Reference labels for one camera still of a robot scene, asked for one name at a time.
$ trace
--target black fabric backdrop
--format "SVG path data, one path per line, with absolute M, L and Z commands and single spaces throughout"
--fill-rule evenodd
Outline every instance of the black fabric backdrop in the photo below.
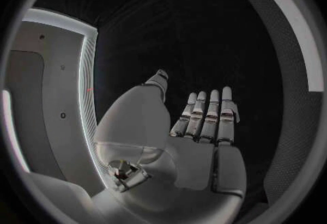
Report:
M 191 92 L 229 85 L 241 121 L 235 145 L 248 175 L 242 212 L 265 202 L 263 178 L 281 129 L 282 82 L 274 47 L 247 0 L 38 0 L 99 29 L 94 67 L 98 121 L 159 68 L 169 74 L 172 124 Z

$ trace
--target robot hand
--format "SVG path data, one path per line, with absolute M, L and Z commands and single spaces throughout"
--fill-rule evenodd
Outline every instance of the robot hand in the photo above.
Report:
M 231 88 L 223 89 L 220 116 L 219 92 L 216 89 L 211 92 L 207 115 L 203 121 L 206 98 L 205 92 L 200 92 L 198 96 L 196 93 L 190 94 L 187 105 L 172 128 L 170 136 L 191 138 L 200 143 L 233 142 L 234 115 L 239 122 L 239 114 L 237 105 L 232 101 Z

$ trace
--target white robot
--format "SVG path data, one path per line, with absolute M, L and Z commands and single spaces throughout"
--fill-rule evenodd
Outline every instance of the white robot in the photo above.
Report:
M 232 206 L 239 208 L 246 173 L 233 146 L 239 114 L 231 89 L 223 89 L 221 101 L 218 90 L 211 92 L 206 115 L 205 92 L 191 93 L 169 131 L 167 81 L 159 70 L 118 98 L 98 125 L 97 153 L 108 167 L 112 194 L 128 207 L 137 204 L 153 212 L 187 211 L 186 204 L 192 210 L 202 207 L 201 201 L 217 203 L 222 195 L 236 199 Z

